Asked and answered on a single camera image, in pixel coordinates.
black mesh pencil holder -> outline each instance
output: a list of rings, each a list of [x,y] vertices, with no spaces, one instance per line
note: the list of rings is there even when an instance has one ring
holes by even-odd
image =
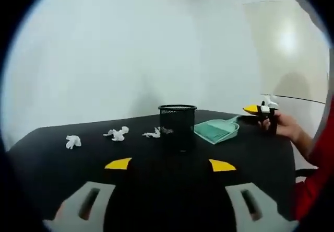
[[[189,151],[195,147],[194,125],[196,106],[163,105],[160,109],[161,141],[165,148]]]

dustpan handle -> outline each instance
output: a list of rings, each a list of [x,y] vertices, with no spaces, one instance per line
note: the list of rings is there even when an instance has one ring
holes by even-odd
[[[231,119],[229,119],[229,120],[226,120],[226,121],[228,121],[228,122],[236,122],[236,120],[240,117],[241,115],[237,115],[237,116],[235,116],[235,117],[233,117],[233,118],[231,118]]]

person's arm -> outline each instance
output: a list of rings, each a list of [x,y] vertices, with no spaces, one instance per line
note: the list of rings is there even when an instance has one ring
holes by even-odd
[[[305,160],[309,161],[309,156],[312,152],[313,139],[299,125],[297,125],[291,134],[290,140]]]
[[[309,155],[312,151],[312,138],[297,124],[292,116],[275,111],[275,117],[277,118],[276,133],[288,137],[301,155],[306,160],[309,160]],[[270,120],[266,119],[263,123],[259,123],[259,125],[268,130]]]
[[[312,153],[309,155],[309,162],[315,166],[327,168],[334,175],[334,100],[330,105],[330,110],[326,125],[315,143]]]

red sleeve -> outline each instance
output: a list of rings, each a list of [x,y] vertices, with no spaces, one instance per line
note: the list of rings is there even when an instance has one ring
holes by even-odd
[[[315,148],[309,156],[309,162],[317,167],[333,167],[334,164],[334,100],[332,99],[326,126]]]
[[[316,201],[328,178],[334,172],[334,101],[332,100],[326,126],[321,133],[309,162],[318,166],[317,171],[305,182],[296,185],[296,219],[306,215]]]

crumpled white paper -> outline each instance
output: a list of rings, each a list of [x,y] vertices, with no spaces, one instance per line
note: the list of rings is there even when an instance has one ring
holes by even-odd
[[[103,134],[103,136],[111,136],[114,137],[111,139],[114,142],[122,142],[124,138],[124,134],[127,134],[129,132],[129,128],[127,126],[123,126],[121,130],[117,131],[115,129],[110,129],[108,133]]]
[[[77,135],[66,136],[68,142],[66,143],[67,149],[73,149],[74,146],[81,147],[81,140]]]
[[[155,130],[154,133],[144,133],[142,135],[147,137],[147,138],[149,138],[149,137],[160,138],[160,127],[155,127],[154,130]]]

